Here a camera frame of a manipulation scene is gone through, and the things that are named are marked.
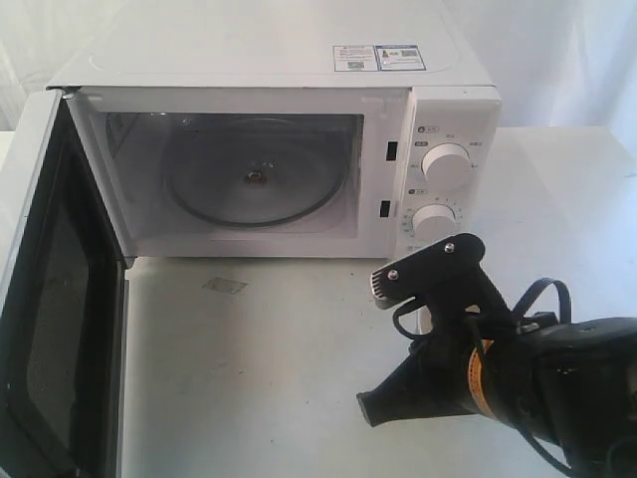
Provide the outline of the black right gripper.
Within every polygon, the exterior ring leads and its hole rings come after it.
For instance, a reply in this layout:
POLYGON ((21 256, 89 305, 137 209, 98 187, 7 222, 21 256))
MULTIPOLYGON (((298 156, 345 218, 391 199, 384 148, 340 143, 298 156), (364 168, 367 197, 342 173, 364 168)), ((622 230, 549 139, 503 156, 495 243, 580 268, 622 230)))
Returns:
POLYGON ((412 333, 408 357, 376 388, 356 395, 372 427, 402 420, 480 414, 502 423, 548 423, 531 347, 520 343, 552 324, 551 312, 513 320, 479 304, 448 316, 419 306, 426 326, 412 333))

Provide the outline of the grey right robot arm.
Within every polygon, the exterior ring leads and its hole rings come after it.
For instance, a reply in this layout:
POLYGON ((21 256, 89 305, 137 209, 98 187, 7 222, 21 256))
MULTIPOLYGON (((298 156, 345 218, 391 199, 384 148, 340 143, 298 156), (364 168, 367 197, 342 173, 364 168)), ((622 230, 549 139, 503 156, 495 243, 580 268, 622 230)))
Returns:
POLYGON ((358 404, 371 426, 479 414, 569 477, 636 474, 636 321, 444 321, 358 404))

